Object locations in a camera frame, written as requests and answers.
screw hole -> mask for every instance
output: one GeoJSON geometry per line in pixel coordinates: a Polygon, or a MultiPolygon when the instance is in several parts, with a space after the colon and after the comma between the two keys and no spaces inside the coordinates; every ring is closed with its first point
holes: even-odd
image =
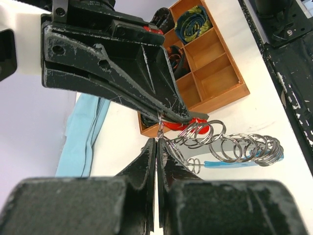
{"type": "Polygon", "coordinates": [[[121,36],[124,36],[124,35],[126,34],[126,33],[125,33],[125,30],[121,28],[121,29],[119,30],[119,34],[120,34],[121,36]]]}
{"type": "Polygon", "coordinates": [[[52,48],[53,52],[56,53],[57,55],[63,55],[65,53],[65,50],[61,46],[54,46],[52,48]]]}
{"type": "Polygon", "coordinates": [[[141,32],[140,32],[140,33],[138,33],[138,38],[139,38],[139,39],[143,39],[143,36],[144,36],[144,34],[143,34],[143,33],[141,33],[141,32]]]}
{"type": "Polygon", "coordinates": [[[98,62],[98,65],[104,70],[108,70],[110,68],[110,64],[108,63],[107,60],[100,60],[98,62]]]}
{"type": "Polygon", "coordinates": [[[55,10],[55,13],[58,15],[58,16],[64,16],[65,15],[65,10],[63,8],[57,8],[55,10]]]}

white wall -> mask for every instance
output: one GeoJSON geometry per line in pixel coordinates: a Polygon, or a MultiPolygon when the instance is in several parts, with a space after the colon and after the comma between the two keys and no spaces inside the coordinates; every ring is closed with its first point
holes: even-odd
{"type": "Polygon", "coordinates": [[[150,21],[161,7],[170,7],[177,0],[116,0],[115,10],[150,21]]]}
{"type": "Polygon", "coordinates": [[[42,87],[40,76],[0,82],[0,209],[22,179],[54,176],[76,93],[42,87]]]}

key ring holder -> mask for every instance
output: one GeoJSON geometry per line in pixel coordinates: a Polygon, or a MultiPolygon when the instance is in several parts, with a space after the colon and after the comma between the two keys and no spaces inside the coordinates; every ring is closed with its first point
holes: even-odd
{"type": "Polygon", "coordinates": [[[284,158],[284,150],[278,139],[259,134],[247,135],[238,133],[227,135],[226,126],[220,120],[210,120],[201,123],[192,122],[176,138],[171,140],[164,136],[164,123],[161,118],[162,116],[159,116],[157,140],[164,138],[176,159],[187,166],[205,165],[191,160],[197,156],[194,151],[198,148],[202,149],[202,154],[211,154],[215,159],[228,164],[254,162],[259,166],[269,166],[284,158]],[[216,124],[222,126],[222,130],[219,133],[214,131],[213,125],[216,124]],[[204,138],[197,138],[203,128],[206,129],[206,135],[204,138]],[[189,149],[189,151],[194,153],[187,154],[182,149],[185,151],[189,149]]]}
{"type": "Polygon", "coordinates": [[[157,130],[157,135],[156,135],[156,141],[158,141],[161,138],[164,138],[164,122],[163,122],[163,114],[157,114],[158,116],[158,130],[157,130]]]}

black machine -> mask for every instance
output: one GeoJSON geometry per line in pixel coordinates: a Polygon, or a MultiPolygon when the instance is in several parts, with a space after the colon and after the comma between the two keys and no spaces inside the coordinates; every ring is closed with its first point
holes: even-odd
{"type": "MultiPolygon", "coordinates": [[[[155,121],[159,114],[172,122],[191,119],[162,46],[164,37],[154,25],[115,12],[115,0],[25,2],[52,11],[42,16],[45,87],[101,96],[155,121]]],[[[289,0],[271,2],[256,1],[263,16],[289,6],[289,0]]],[[[273,47],[287,43],[286,29],[272,29],[273,47]]],[[[0,234],[148,235],[154,229],[155,174],[159,223],[166,235],[306,234],[283,185],[203,181],[174,157],[163,138],[149,139],[112,178],[21,182],[0,214],[0,234]]]]}
{"type": "Polygon", "coordinates": [[[296,0],[239,3],[313,173],[313,18],[296,0]]]}
{"type": "Polygon", "coordinates": [[[14,33],[0,25],[0,82],[17,69],[14,33]]]}

white surface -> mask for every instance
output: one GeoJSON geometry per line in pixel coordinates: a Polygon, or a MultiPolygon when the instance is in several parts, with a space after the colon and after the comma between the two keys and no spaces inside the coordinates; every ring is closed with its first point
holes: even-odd
{"type": "MultiPolygon", "coordinates": [[[[206,3],[251,92],[210,113],[210,118],[224,121],[227,133],[258,133],[278,138],[285,158],[269,167],[203,169],[200,176],[206,180],[282,182],[294,196],[308,231],[313,234],[313,178],[239,3],[237,0],[206,0],[206,3]]],[[[139,133],[137,113],[111,103],[95,144],[91,175],[115,175],[140,153],[146,140],[139,133]]],[[[161,230],[157,229],[156,234],[162,234],[161,230]]]]}
{"type": "Polygon", "coordinates": [[[41,14],[35,6],[13,0],[0,0],[0,24],[14,31],[18,73],[41,74],[41,14]]]}
{"type": "Polygon", "coordinates": [[[117,0],[115,10],[143,18],[150,22],[152,16],[161,7],[170,7],[177,0],[117,0]]]}
{"type": "Polygon", "coordinates": [[[302,3],[312,16],[313,15],[313,2],[312,2],[312,0],[305,0],[302,3]]]}
{"type": "Polygon", "coordinates": [[[296,0],[296,2],[299,4],[299,6],[301,7],[302,11],[304,12],[304,14],[306,15],[307,18],[311,18],[312,14],[309,12],[309,10],[307,9],[307,7],[305,7],[304,1],[301,0],[296,0]]]}

